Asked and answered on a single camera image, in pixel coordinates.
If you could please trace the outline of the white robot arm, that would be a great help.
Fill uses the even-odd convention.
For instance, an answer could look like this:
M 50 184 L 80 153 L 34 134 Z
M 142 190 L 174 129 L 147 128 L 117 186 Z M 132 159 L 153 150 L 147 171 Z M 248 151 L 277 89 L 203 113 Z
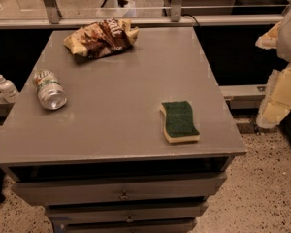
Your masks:
M 282 70 L 272 70 L 260 105 L 256 123 L 261 128 L 279 125 L 291 111 L 291 7 L 282 21 L 258 38 L 255 46 L 276 49 L 277 56 L 288 62 Z

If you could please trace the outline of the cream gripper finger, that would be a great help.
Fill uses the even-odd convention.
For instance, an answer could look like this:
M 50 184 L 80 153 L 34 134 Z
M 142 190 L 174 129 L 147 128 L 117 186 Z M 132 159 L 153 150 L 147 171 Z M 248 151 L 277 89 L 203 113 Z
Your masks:
M 281 22 L 274 25 L 268 32 L 260 36 L 255 42 L 255 46 L 264 50 L 275 49 L 277 47 L 278 30 Z
M 272 70 L 260 105 L 256 123 L 270 129 L 280 123 L 291 111 L 291 63 L 282 71 Z

